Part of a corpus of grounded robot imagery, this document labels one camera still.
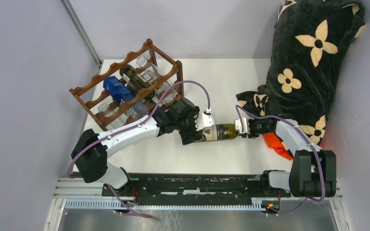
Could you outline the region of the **green wine bottle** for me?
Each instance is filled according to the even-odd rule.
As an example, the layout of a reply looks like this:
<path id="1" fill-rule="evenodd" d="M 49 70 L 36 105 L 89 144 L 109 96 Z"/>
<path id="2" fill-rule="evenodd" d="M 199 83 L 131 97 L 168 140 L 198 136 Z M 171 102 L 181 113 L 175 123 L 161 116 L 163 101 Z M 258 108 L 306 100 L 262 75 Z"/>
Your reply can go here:
<path id="1" fill-rule="evenodd" d="M 233 140 L 238 137 L 234 124 L 216 124 L 197 131 L 194 142 Z"/>
<path id="2" fill-rule="evenodd" d="M 135 94 L 138 94 L 140 90 L 151 87 L 151 83 L 146 80 L 140 73 L 134 69 L 131 65 L 126 65 L 119 70 L 119 74 L 126 81 L 127 88 L 131 91 L 134 91 Z M 146 95 L 142 101 L 144 103 L 153 102 L 155 104 L 159 101 L 158 89 L 150 92 Z"/>

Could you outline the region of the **brown wooden wine rack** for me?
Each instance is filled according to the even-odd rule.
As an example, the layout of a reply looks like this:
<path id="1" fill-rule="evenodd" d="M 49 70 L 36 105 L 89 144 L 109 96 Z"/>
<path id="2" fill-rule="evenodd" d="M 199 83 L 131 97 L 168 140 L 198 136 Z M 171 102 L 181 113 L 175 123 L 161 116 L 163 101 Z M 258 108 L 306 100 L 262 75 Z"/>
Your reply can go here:
<path id="1" fill-rule="evenodd" d="M 95 90 L 96 86 L 103 82 L 107 77 L 113 75 L 114 73 L 118 72 L 121 68 L 123 68 L 125 65 L 129 64 L 133 60 L 137 59 L 139 56 L 144 54 L 145 52 L 148 52 L 150 54 L 151 63 L 157 65 L 157 59 L 156 54 L 161 56 L 163 59 L 165 59 L 167 62 L 172 64 L 171 70 L 161 76 L 158 77 L 156 82 L 149 88 L 145 90 L 141 90 L 138 95 L 131 100 L 128 103 L 123 103 L 122 106 L 117 106 L 116 103 L 111 103 L 110 107 L 112 109 L 118 108 L 118 110 L 109 117 L 103 117 L 101 113 L 94 113 L 92 112 L 92 108 L 96 107 L 99 103 L 104 101 L 109 94 L 106 92 L 106 90 L 103 90 L 99 97 L 96 99 L 84 102 L 81 99 L 81 96 L 85 94 L 86 92 L 90 90 Z M 119 62 L 119 63 L 112 63 L 107 71 L 103 74 L 96 74 L 91 78 L 91 81 L 89 84 L 87 84 L 84 87 L 76 87 L 74 89 L 70 89 L 69 92 L 74 96 L 74 98 L 80 103 L 80 105 L 84 108 L 84 110 L 88 113 L 88 115 L 94 120 L 94 122 L 98 125 L 98 127 L 103 130 L 107 131 L 106 126 L 112 122 L 114 119 L 122 115 L 123 113 L 127 112 L 128 109 L 133 106 L 135 103 L 141 101 L 147 94 L 149 94 L 151 91 L 155 90 L 157 87 L 161 86 L 163 81 L 166 81 L 170 78 L 172 78 L 174 75 L 176 75 L 175 83 L 178 83 L 183 78 L 183 67 L 182 63 L 179 60 L 174 60 L 169 55 L 167 55 L 165 52 L 163 52 L 160 48 L 158 48 L 156 45 L 153 44 L 152 39 L 148 38 L 138 51 L 131 51 L 127 54 L 126 58 Z"/>

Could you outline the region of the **clear round glass bottle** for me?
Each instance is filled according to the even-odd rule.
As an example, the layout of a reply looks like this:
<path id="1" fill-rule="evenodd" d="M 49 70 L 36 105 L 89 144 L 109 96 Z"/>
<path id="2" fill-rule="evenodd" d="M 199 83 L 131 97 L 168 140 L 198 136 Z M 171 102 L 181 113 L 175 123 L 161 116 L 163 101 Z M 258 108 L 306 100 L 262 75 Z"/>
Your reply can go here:
<path id="1" fill-rule="evenodd" d="M 165 75 L 155 64 L 151 63 L 149 59 L 141 55 L 136 64 L 143 69 L 143 76 L 150 82 L 153 83 L 158 77 Z M 161 87 L 157 88 L 158 94 L 162 93 L 163 90 L 167 90 L 172 86 L 172 82 L 168 79 Z"/>

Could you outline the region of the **blue square glass bottle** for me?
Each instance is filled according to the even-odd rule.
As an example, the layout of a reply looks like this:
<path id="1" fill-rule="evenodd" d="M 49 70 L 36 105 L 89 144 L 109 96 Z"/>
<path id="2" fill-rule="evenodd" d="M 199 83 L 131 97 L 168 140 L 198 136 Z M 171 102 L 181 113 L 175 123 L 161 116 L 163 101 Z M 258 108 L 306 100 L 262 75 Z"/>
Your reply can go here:
<path id="1" fill-rule="evenodd" d="M 103 88 L 110 96 L 112 96 L 113 100 L 118 105 L 122 105 L 123 103 L 129 102 L 135 98 L 135 94 L 132 93 L 115 76 L 107 77 L 103 81 Z M 138 120 L 148 115 L 148 108 L 141 101 L 139 101 L 136 104 L 134 104 L 131 108 L 129 108 L 125 114 L 126 116 L 129 116 L 134 120 Z"/>

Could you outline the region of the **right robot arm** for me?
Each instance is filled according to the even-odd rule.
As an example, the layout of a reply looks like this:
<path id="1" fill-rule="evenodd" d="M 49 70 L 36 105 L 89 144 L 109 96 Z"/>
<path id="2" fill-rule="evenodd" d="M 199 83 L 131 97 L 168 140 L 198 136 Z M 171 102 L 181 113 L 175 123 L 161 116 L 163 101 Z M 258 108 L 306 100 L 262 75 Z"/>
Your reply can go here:
<path id="1" fill-rule="evenodd" d="M 272 196 L 283 189 L 295 197 L 307 197 L 322 201 L 334 197 L 337 192 L 336 155 L 316 145 L 292 119 L 277 115 L 256 116 L 248 113 L 235 120 L 240 136 L 255 138 L 262 134 L 275 133 L 286 143 L 293 154 L 289 172 L 268 170 L 259 183 L 264 196 Z"/>

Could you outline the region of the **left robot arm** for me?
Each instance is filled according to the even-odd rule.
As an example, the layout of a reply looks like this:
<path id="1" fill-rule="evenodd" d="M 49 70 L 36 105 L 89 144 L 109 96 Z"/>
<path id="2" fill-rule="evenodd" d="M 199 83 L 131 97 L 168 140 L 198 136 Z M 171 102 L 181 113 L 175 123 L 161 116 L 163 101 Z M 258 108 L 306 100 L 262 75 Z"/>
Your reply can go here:
<path id="1" fill-rule="evenodd" d="M 71 153 L 72 165 L 78 169 L 71 178 L 81 178 L 85 183 L 100 181 L 113 187 L 120 196 L 132 191 L 129 174 L 122 167 L 109 163 L 117 152 L 141 141 L 178 131 L 183 144 L 192 142 L 192 135 L 200 129 L 204 116 L 199 107 L 183 98 L 167 108 L 157 108 L 153 115 L 114 130 L 94 132 L 85 130 Z"/>

